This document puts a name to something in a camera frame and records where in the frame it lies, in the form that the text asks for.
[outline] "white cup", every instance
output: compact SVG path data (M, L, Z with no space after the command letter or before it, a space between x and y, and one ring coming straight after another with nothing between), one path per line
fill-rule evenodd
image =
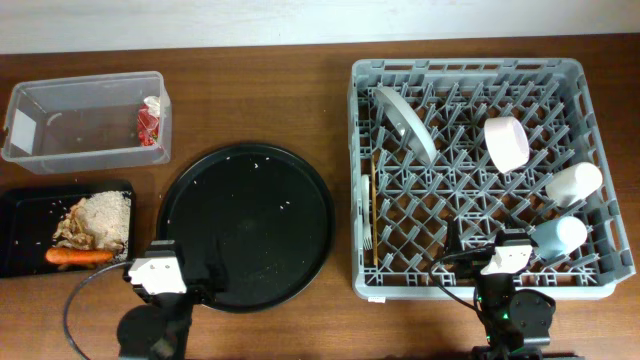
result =
M505 174L529 161L529 142L522 124L513 116L487 119L484 139L491 160Z
M536 226L531 238L538 244L536 254L551 260L570 254L587 240L587 227L573 216L547 221Z
M545 186L547 196L558 206L567 207L585 199L602 185L602 173L597 166L588 162L568 167L557 174Z

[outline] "black wire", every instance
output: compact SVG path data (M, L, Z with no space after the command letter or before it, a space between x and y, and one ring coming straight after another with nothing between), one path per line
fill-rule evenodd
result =
M468 302L460 299L459 297L457 297L456 295L454 295L451 291L447 290L441 283L440 283L440 279L438 279L437 277L433 276L433 268L435 267L435 265L445 262L447 260L453 260L459 257L464 257L464 256L468 256L471 254L475 254L475 253L484 253L485 251L487 251L487 249L489 248L493 248L493 246L483 246L483 247L479 247L479 248L475 248L475 249L469 249L469 250L464 250L464 251L460 251L457 252L455 254L450 254L450 255L445 255L442 257L439 257L437 259L434 259L433 262L431 263L431 266L429 266L429 278L431 278L431 280L433 280L433 283L436 284L436 286L438 286L438 288L440 288L440 290L442 290L442 292L444 292L445 294L449 295L449 297L451 297L453 300L457 301L458 303L464 305L465 307L475 311L478 316L482 316L480 311L478 310L477 306L475 305L471 305Z
M478 308L478 287L477 286L473 287L473 307L476 309L476 311L480 311L480 309Z
M71 332L69 332L69 324L67 323L67 317L69 316L69 307L71 306L71 302L73 301L73 298L78 294L78 292L83 287L85 287L85 285L93 281L98 276L108 271L111 271L113 269L129 266L129 265L133 265L133 261L125 261L118 264L109 265L106 268L96 271L95 273L91 274L88 278L82 280L80 284L76 285L76 287L73 289L71 294L69 294L67 301L64 303L64 310L62 311L62 328L64 329L64 336L65 338L67 338L67 341L69 342L69 345L71 345L71 348L75 350L75 352L77 352L78 355L80 355L80 357L84 360L89 360L89 357L84 352L82 352L82 350L80 350L80 348L78 347L78 344L76 344L76 342L73 340L73 337L71 336Z

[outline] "wooden table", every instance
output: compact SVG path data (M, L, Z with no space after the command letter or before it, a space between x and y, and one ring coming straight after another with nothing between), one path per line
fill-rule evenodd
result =
M453 301L369 304L351 289L346 92L351 65L363 58L571 57L585 69L627 234L640 251L640 35L419 41L327 46L184 49L0 56L0 109L20 81L141 70L160 71L173 102L169 164L35 176L0 163L0 186L53 185L124 178L138 196L139 253L176 176L203 154L242 141L280 145L322 175L337 213L335 250L320 275L292 301L232 315L196 308L189 358L439 358L485 343L475 314ZM64 300L87 274L0 281L0 358L68 359ZM121 316L141 303L109 274L72 307L72 331L93 358L114 358ZM548 352L589 359L640 356L640 277L607 299L563 301Z

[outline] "dish rack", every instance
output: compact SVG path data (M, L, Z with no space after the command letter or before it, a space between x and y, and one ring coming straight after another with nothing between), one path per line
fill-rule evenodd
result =
M438 158L421 163L378 106L373 90L389 86L411 105L431 134ZM556 299L599 299L635 274L587 82L573 59L360 60L348 92L353 289L369 301L445 299L427 267L455 217L464 248L493 241L511 216L528 233L563 215L581 219L588 239L570 255L514 276L519 288ZM507 174L489 157L482 128L488 118L514 116L527 133L529 162ZM377 266L363 249L360 177L377 183ZM560 208L544 186L573 164L597 165L603 186ZM445 267L434 276L461 298L473 287Z

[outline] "carrot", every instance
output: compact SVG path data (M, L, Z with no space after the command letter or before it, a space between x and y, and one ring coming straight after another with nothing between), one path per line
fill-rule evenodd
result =
M102 264L111 258L113 253L106 250L75 250L68 248L51 248L45 258L56 265L88 265Z

